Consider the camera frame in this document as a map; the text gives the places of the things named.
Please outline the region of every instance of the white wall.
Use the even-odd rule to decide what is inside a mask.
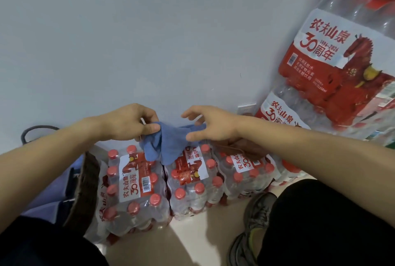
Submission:
[[[317,2],[0,0],[0,152],[132,102],[174,125],[192,104],[262,102]]]

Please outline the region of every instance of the large water bottle pack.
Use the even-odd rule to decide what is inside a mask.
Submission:
[[[394,39],[395,0],[322,0],[255,116],[360,140],[387,134],[385,145],[394,136]],[[295,166],[273,158],[288,172],[280,180],[295,177]]]
[[[108,205],[103,212],[107,230],[122,237],[167,226],[171,215],[160,162],[147,161],[134,145],[112,149],[108,157]]]
[[[199,214],[220,202],[224,184],[207,142],[188,146],[165,166],[170,206],[175,219]]]
[[[223,205],[261,193],[273,179],[280,177],[275,162],[269,155],[251,161],[243,154],[227,155],[214,150],[213,157],[218,164],[219,174],[224,179],[224,194],[220,202]]]

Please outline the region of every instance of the left hand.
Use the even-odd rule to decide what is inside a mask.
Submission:
[[[130,104],[106,114],[94,116],[100,130],[100,140],[139,139],[140,135],[149,135],[160,130],[156,112],[140,104]]]

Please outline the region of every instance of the hand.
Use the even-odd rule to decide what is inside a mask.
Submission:
[[[181,117],[194,120],[199,115],[203,116],[195,122],[195,125],[201,125],[206,122],[207,128],[186,135],[188,141],[202,139],[224,140],[239,137],[237,123],[240,121],[241,116],[214,106],[192,106]]]
[[[100,128],[100,140],[138,139],[140,135],[149,135],[160,130],[156,112],[140,104],[130,104],[106,114],[93,117]]]

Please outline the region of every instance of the right hand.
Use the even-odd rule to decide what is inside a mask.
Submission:
[[[186,140],[224,140],[239,137],[237,124],[240,122],[242,116],[214,106],[192,106],[190,109],[186,110],[181,117],[194,120],[199,115],[202,115],[202,117],[195,122],[195,125],[201,125],[206,122],[207,128],[201,131],[188,133],[186,135]]]

